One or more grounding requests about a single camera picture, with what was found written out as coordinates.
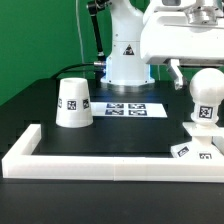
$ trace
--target black table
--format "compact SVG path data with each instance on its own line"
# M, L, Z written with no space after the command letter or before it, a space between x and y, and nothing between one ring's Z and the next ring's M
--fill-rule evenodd
M59 83L38 80L0 107L0 155L31 123L40 123L40 155L170 157L190 138L182 127L193 103L188 89L157 82L118 93L89 81L92 102L162 103L167 119L94 117L85 128L55 124ZM223 107L220 107L220 121ZM0 223L223 223L224 185L216 183L19 180L0 177Z

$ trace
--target white robot body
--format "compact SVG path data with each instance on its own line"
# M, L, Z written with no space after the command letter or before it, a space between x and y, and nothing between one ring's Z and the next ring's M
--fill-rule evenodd
M157 12L150 16L141 35L145 63L219 66L224 64L224 20L217 25L190 25L184 12Z
M102 86L115 90L134 90L154 83L150 66L140 57L140 36L143 29L143 13L129 0L113 0L110 5L113 45L107 58L106 76Z

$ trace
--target white cup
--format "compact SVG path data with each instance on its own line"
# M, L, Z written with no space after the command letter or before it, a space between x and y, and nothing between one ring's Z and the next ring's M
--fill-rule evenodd
M80 128L93 123L89 88L83 78L60 81L56 124L67 128Z

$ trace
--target warning label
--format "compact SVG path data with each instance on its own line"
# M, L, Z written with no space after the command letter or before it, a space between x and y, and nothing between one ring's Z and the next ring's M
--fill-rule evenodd
M134 54L134 51L131 47L131 45L129 44L128 47L126 48L126 50L124 51L124 54L123 55L135 55Z

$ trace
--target green backdrop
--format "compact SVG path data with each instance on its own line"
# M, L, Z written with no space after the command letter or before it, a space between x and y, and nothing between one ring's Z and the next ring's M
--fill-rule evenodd
M96 58L93 28L86 4L80 0L85 61ZM131 0L144 11L149 0ZM37 79L81 62L75 0L1 0L0 105ZM111 51L109 10L98 14L105 53ZM153 77L169 79L165 67L153 67ZM192 70L186 74L190 78Z

